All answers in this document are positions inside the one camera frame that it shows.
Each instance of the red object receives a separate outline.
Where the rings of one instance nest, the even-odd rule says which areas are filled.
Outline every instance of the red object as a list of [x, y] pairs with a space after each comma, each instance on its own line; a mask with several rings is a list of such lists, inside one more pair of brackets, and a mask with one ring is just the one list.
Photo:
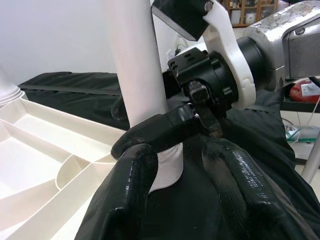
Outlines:
[[317, 103], [319, 95], [302, 96], [301, 85], [310, 83], [312, 83], [311, 80], [302, 80], [295, 84], [290, 90], [290, 98], [296, 102]]

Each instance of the black cloth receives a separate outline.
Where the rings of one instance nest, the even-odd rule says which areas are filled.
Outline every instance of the black cloth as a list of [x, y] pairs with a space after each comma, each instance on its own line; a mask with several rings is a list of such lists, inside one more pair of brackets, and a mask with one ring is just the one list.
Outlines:
[[[25, 92], [33, 102], [116, 128], [129, 127], [127, 121], [114, 120], [111, 116], [111, 107], [119, 97], [116, 92], [114, 95], [101, 95], [34, 90], [30, 87], [63, 86], [118, 91], [120, 88], [115, 74], [45, 73], [25, 82], [23, 86], [29, 86]], [[251, 155], [320, 237], [320, 205], [312, 188], [294, 170], [295, 155], [286, 142], [280, 116], [281, 99], [279, 92], [258, 92], [255, 106], [263, 106], [270, 111], [231, 109], [227, 112], [227, 118], [221, 121], [223, 134]], [[203, 145], [201, 136], [184, 142], [181, 178], [174, 185], [148, 196], [142, 239], [231, 239], [219, 196], [204, 170]]]

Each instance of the white cylindrical post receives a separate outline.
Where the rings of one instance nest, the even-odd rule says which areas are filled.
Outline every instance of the white cylindrical post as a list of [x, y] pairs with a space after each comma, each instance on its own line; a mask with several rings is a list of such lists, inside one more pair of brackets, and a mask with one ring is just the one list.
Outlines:
[[[130, 122], [168, 111], [150, 0], [106, 0], [109, 42]], [[151, 191], [175, 183], [183, 171], [182, 144], [158, 154]]]
[[7, 80], [4, 71], [0, 68], [0, 108], [23, 95], [24, 92]]
[[308, 160], [305, 163], [301, 176], [310, 184], [320, 166], [320, 133], [313, 144]]

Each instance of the white tray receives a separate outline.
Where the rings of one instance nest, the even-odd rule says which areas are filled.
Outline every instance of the white tray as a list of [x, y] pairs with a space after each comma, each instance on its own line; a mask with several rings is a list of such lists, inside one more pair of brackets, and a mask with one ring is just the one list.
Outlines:
[[0, 109], [0, 240], [74, 239], [124, 131], [17, 99]]

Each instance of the white wall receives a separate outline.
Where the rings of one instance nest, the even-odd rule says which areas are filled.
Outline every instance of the white wall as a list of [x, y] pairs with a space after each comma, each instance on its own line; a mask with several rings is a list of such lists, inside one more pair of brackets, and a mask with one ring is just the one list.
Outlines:
[[[0, 66], [17, 85], [46, 72], [116, 71], [103, 0], [0, 0], [0, 6]], [[156, 17], [154, 25], [165, 70], [176, 33]]]

